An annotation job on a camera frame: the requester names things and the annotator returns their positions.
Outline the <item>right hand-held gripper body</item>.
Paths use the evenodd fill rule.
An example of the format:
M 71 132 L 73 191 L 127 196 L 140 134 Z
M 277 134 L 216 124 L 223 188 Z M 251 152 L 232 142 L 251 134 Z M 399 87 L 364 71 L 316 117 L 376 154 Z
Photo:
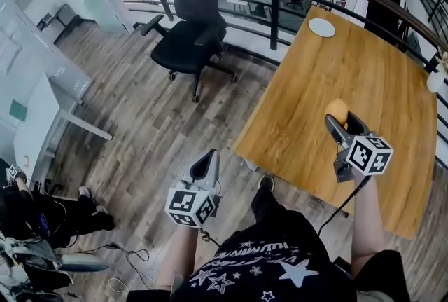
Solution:
M 346 135 L 338 143 L 342 150 L 337 153 L 333 167 L 338 183 L 354 178 L 352 169 L 363 176 L 385 173 L 394 153 L 392 146 L 382 137 Z

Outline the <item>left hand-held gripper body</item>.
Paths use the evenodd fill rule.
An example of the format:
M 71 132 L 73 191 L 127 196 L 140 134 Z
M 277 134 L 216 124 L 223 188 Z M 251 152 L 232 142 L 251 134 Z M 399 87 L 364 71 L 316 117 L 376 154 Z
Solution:
M 215 217 L 221 197 L 220 183 L 216 179 L 180 180 L 170 187 L 164 211 L 180 226 L 202 228 L 209 217 Z

